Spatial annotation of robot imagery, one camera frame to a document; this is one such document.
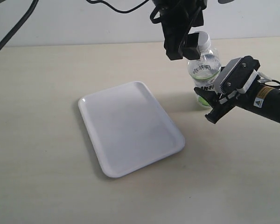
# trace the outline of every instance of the plastic bottle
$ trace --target plastic bottle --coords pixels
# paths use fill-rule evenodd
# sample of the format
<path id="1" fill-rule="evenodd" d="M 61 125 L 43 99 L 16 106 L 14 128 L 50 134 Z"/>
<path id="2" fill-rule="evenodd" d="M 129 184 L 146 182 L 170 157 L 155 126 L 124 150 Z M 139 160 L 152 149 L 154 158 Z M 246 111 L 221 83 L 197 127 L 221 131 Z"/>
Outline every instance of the plastic bottle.
<path id="1" fill-rule="evenodd" d="M 204 90 L 214 90 L 214 81 L 221 71 L 221 63 L 217 49 L 211 46 L 210 36 L 199 31 L 198 47 L 201 57 L 188 62 L 188 72 L 192 76 L 195 86 Z M 203 107 L 210 105 L 197 95 L 198 103 Z"/>

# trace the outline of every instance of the plastic tray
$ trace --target plastic tray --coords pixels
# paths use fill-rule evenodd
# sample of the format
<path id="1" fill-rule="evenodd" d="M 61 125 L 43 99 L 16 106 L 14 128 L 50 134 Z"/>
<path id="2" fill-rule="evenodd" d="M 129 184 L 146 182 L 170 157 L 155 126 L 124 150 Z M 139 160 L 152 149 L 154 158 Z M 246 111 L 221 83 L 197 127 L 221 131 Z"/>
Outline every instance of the plastic tray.
<path id="1" fill-rule="evenodd" d="M 131 82 L 79 100 L 103 172 L 112 178 L 179 152 L 185 138 L 142 82 Z"/>

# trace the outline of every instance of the white table surface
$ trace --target white table surface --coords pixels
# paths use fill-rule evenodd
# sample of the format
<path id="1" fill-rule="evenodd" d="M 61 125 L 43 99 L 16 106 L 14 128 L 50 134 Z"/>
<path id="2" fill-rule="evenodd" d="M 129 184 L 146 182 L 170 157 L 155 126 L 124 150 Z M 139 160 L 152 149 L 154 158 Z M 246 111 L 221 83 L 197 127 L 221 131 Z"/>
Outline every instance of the white table surface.
<path id="1" fill-rule="evenodd" d="M 280 80 L 280 37 L 217 40 L 222 63 L 260 60 Z M 143 81 L 180 128 L 180 153 L 120 179 L 102 173 L 77 107 Z M 0 53 L 0 224 L 280 224 L 280 125 L 236 108 L 216 125 L 185 60 L 162 43 Z"/>

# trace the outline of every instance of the yellow warning sticker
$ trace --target yellow warning sticker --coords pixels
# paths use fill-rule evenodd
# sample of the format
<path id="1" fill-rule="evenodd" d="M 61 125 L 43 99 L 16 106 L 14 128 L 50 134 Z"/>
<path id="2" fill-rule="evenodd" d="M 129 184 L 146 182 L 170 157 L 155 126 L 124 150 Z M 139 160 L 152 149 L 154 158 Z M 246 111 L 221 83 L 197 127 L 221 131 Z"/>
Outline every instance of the yellow warning sticker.
<path id="1" fill-rule="evenodd" d="M 269 86 L 265 86 L 263 87 L 259 93 L 257 94 L 256 98 L 259 98 L 259 99 L 265 99 L 266 96 L 269 94 L 270 91 L 272 91 L 274 88 L 272 87 L 269 87 Z"/>

